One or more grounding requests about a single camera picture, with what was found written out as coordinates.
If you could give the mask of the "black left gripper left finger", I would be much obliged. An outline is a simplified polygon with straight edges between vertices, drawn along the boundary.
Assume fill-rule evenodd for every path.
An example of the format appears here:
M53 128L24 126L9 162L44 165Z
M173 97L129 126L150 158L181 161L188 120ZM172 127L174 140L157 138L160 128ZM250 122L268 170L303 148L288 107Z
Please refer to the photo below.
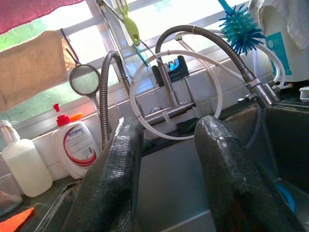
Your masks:
M136 224L143 126L119 119L102 155L87 171L63 232L132 232Z

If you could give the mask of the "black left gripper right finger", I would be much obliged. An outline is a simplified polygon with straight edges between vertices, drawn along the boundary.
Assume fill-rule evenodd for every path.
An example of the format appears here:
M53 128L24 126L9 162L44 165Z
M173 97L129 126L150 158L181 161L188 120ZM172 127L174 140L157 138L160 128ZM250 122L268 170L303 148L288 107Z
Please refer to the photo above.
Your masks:
M224 122L203 117L194 140L218 232L304 231L275 183Z

